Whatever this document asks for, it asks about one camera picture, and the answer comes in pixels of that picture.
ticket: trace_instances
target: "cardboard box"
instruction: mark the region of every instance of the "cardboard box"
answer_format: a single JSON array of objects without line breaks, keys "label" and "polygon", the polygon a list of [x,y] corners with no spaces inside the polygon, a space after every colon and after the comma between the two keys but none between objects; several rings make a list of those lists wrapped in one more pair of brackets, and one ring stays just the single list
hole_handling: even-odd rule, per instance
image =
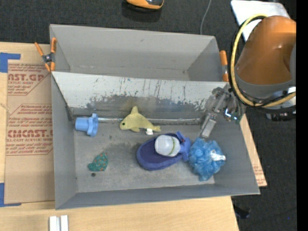
[{"label": "cardboard box", "polygon": [[[153,136],[198,136],[205,102],[225,86],[215,37],[63,25],[51,25],[50,37],[58,41],[51,78],[56,209],[259,194],[240,125],[223,117],[210,139],[227,162],[208,181],[185,162],[147,171],[136,160]],[[120,130],[133,106],[162,131]],[[105,120],[95,137],[74,129],[76,117],[92,113]],[[101,152],[108,167],[94,176],[87,165]]]},{"label": "cardboard box", "polygon": [[[49,53],[49,45],[41,47]],[[19,55],[1,73],[4,203],[54,200],[51,75],[34,44],[1,42],[0,53]]]}]

